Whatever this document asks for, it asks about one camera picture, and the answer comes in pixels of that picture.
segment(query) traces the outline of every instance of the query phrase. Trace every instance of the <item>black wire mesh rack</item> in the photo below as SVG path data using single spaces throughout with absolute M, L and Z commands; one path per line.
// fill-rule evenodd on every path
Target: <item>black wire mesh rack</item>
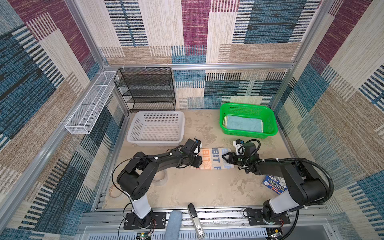
M 131 113 L 175 111 L 170 68 L 120 68 L 114 81 Z

